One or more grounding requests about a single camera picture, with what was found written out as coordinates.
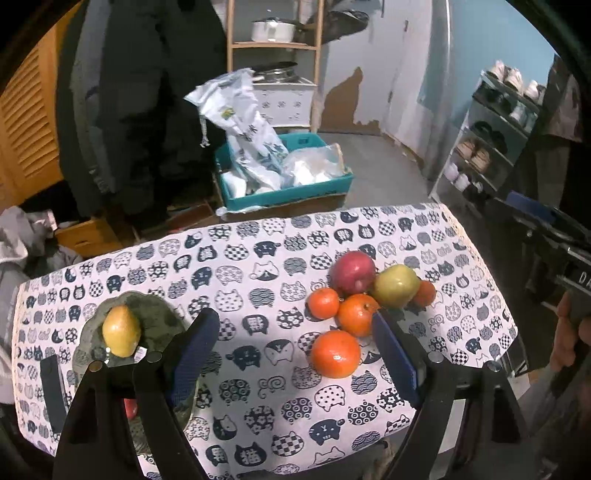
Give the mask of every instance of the green glass plate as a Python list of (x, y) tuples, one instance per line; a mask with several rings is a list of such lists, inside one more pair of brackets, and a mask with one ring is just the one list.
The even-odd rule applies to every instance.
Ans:
[[(101, 360), (109, 367), (134, 363), (133, 356), (120, 358), (106, 349), (102, 335), (102, 325), (111, 308), (117, 305), (127, 305), (139, 321), (142, 335), (139, 345), (148, 352), (158, 350), (162, 352), (170, 340), (185, 331), (183, 320), (171, 309), (165, 300), (156, 295), (146, 295), (137, 291), (128, 291), (118, 297), (102, 302), (95, 314), (82, 328), (80, 343), (74, 350), (72, 367), (77, 376), (77, 384), (86, 372), (86, 368), (93, 360)], [(195, 385), (192, 395), (174, 408), (174, 414), (181, 429), (184, 429), (191, 417), (194, 396), (199, 382)], [(150, 453), (146, 441), (144, 428), (139, 417), (129, 421), (129, 430), (138, 455)]]

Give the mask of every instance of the yellow pear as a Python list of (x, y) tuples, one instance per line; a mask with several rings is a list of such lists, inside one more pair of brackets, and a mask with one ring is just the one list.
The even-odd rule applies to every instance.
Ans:
[(419, 286), (420, 278), (406, 265), (392, 265), (375, 279), (372, 296), (382, 307), (401, 309), (413, 299)]
[(103, 322), (103, 338), (114, 355), (133, 355), (140, 336), (139, 321), (127, 305), (111, 308)]

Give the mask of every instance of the tangerine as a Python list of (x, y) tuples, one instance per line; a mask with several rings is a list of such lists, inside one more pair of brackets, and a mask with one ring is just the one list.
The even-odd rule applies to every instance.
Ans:
[(356, 293), (340, 304), (337, 320), (341, 328), (356, 337), (371, 335), (371, 319), (379, 303), (365, 293)]
[(308, 297), (310, 313), (317, 319), (332, 318), (339, 311), (339, 294), (332, 288), (319, 288)]
[(417, 307), (426, 307), (435, 301), (436, 294), (437, 290), (435, 290), (435, 285), (428, 280), (421, 280), (417, 294), (413, 297), (413, 303)]
[(361, 347), (355, 337), (349, 333), (330, 330), (320, 335), (314, 342), (310, 352), (310, 362), (324, 377), (348, 377), (361, 362)]

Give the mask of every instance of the cat face pattern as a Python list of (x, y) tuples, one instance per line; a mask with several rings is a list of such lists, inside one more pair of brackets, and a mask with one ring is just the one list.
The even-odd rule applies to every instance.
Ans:
[[(350, 377), (322, 377), (308, 362), (314, 342), (335, 321), (315, 321), (306, 298), (329, 286), (333, 264), (357, 250), (373, 258), (378, 271), (405, 264), (434, 282), (436, 300), (398, 319), (426, 350), (481, 367), (516, 337), (488, 269), (444, 207), (366, 207), (194, 229), (21, 287), (13, 351), (23, 435), (55, 454), (59, 438), (44, 414), (39, 362), (58, 356), (71, 401), (84, 325), (101, 302), (130, 290), (163, 297), (185, 325), (207, 306), (220, 314), (198, 413), (184, 429), (211, 478), (304, 471), (403, 428), (413, 411), (397, 397), (371, 338), (359, 340), (363, 363)], [(155, 469), (150, 464), (147, 477), (157, 478)]]

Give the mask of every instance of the concrete floor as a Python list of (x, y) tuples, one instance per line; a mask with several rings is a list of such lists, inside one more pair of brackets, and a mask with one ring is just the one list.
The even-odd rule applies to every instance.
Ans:
[(372, 135), (320, 134), (338, 143), (355, 179), (346, 207), (404, 205), (428, 201), (427, 182), (416, 162), (393, 141)]

